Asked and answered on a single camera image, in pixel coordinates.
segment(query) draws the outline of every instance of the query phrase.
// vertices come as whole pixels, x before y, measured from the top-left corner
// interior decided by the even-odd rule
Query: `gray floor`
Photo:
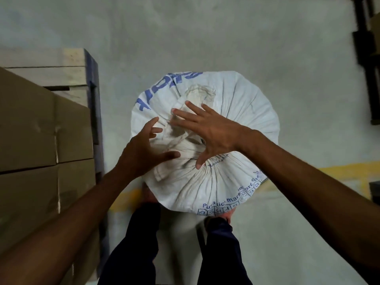
[[[0,0],[0,23],[2,47],[85,47],[97,60],[107,170],[129,140],[138,94],[177,71],[243,74],[278,112],[280,145],[314,166],[380,158],[350,0]],[[112,248],[129,215],[110,215]],[[158,283],[196,283],[201,257],[182,218],[199,221],[179,215],[160,231]],[[364,283],[278,191],[240,206],[233,226],[254,284]]]

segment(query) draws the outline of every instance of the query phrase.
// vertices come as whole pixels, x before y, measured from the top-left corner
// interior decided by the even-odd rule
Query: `yellow floor line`
[[[368,199],[371,197],[368,185],[369,178],[378,177],[380,179],[380,161],[326,167],[320,168],[320,170],[339,181],[359,180],[361,191]],[[110,210],[113,212],[133,210],[139,204],[140,199],[140,188],[122,192],[112,204]]]

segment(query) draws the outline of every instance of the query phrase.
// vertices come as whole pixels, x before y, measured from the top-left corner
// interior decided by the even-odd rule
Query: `finger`
[[[210,159],[211,157],[213,157],[208,151],[207,151],[207,148],[205,151],[203,151],[201,153],[201,155],[199,155],[197,161],[195,162],[195,167],[197,168],[197,170],[199,170],[202,165],[208,160]]]
[[[182,110],[178,110],[176,108],[173,108],[171,110],[171,112],[175,116],[182,117],[183,119],[188,120],[188,121],[193,121],[193,122],[199,122],[200,121],[200,117],[198,115],[193,114],[193,113],[189,113],[189,112],[185,112],[185,111],[182,111]]]
[[[201,104],[201,107],[209,114],[211,115],[219,115],[218,113],[216,113],[216,111],[214,111],[213,109],[211,109],[209,106],[207,106],[206,104]]]
[[[159,154],[157,156],[157,160],[158,160],[157,165],[161,164],[162,162],[169,161],[169,160],[179,158],[179,157],[181,157],[181,153],[179,153],[178,151],[169,151],[169,152]]]
[[[152,130],[153,125],[156,124],[158,120],[159,120],[158,117],[154,117],[152,120],[146,122],[144,127],[141,129],[141,132],[144,134],[149,134],[150,131]]]
[[[190,101],[186,101],[185,102],[185,105],[191,110],[193,111],[195,114],[199,115],[199,116],[202,116],[202,117],[206,117],[207,116],[207,113],[205,110],[202,110],[201,108],[199,108],[198,106],[194,105],[193,103],[191,103]]]
[[[163,131],[162,128],[153,127],[153,128],[150,130],[150,133],[161,133],[162,131]]]
[[[193,132],[199,135],[199,125],[195,122],[173,118],[169,121],[169,124],[172,126],[178,126],[178,127],[192,130]]]

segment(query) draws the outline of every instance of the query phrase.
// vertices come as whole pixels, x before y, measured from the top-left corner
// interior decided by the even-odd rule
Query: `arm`
[[[117,165],[55,220],[16,244],[0,257],[0,284],[58,284],[76,253],[107,213],[119,193],[135,178],[179,152],[154,154],[149,138],[162,132],[146,123],[124,149]]]
[[[239,151],[254,162],[326,242],[368,282],[380,276],[380,207],[337,180],[296,158],[259,131],[187,102],[195,114],[174,109],[171,124],[206,141],[199,169],[210,157]]]

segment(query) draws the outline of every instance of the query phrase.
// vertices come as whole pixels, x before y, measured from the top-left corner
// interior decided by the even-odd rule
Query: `pant leg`
[[[252,285],[241,260],[239,241],[228,222],[223,218],[212,218],[206,231],[207,243],[198,285]]]
[[[133,213],[125,238],[109,256],[98,285],[155,284],[153,259],[159,251],[160,216],[158,203],[145,203]]]

